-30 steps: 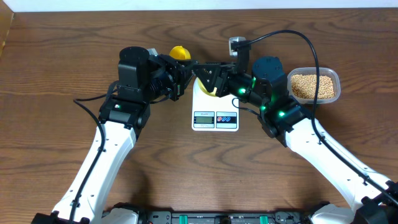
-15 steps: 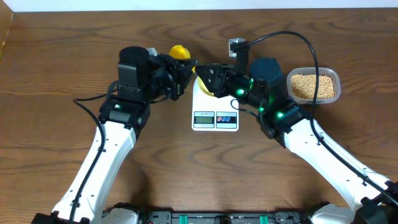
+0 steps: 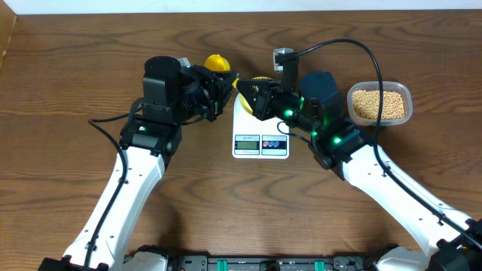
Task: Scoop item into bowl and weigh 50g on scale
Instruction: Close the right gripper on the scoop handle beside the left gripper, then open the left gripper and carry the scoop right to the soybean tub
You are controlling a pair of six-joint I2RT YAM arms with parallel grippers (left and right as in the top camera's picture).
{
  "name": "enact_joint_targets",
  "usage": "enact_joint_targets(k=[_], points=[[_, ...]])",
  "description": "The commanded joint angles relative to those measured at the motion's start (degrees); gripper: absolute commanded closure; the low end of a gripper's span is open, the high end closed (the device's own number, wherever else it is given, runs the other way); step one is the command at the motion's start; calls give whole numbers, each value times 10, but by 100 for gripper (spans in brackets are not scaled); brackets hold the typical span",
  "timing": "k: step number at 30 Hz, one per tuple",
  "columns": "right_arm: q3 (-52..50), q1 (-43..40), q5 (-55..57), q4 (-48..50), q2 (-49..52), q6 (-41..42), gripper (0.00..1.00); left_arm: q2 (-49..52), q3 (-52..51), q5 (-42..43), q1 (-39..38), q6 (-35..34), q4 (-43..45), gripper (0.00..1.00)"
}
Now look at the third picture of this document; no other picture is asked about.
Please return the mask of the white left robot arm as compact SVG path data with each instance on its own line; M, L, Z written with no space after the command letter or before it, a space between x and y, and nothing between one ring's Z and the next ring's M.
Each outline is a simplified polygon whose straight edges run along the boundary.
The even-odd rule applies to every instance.
M135 100L120 138L111 177L76 240L61 259L46 257L41 270L175 269L175 261L147 247L126 258L127 246L147 198L163 177L182 140L182 128L219 116L239 75L215 54L202 65L156 56L145 63L143 96Z

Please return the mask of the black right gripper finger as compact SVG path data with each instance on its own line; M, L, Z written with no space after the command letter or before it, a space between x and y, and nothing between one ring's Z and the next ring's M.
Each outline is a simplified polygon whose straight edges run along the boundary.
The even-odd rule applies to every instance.
M252 115L258 120L269 120L273 118L270 103L267 101L258 100L253 109Z
M252 103L269 81L269 78L239 79L236 88L247 103Z

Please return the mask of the yellow measuring scoop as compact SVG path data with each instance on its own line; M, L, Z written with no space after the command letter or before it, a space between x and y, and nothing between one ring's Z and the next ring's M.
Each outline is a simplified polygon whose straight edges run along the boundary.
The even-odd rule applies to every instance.
M230 72L230 63L219 54L212 54L204 62L204 66L213 72Z

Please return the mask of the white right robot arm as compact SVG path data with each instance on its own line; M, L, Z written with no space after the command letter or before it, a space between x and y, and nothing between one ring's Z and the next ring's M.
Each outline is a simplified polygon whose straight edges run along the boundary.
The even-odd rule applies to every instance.
M481 268L481 222L439 200L394 164L376 139L345 115L331 73L306 75L297 92L269 78L238 80L234 86L257 119L278 117L308 132L308 146L318 164L374 199L422 249L395 246L368 260L366 269Z

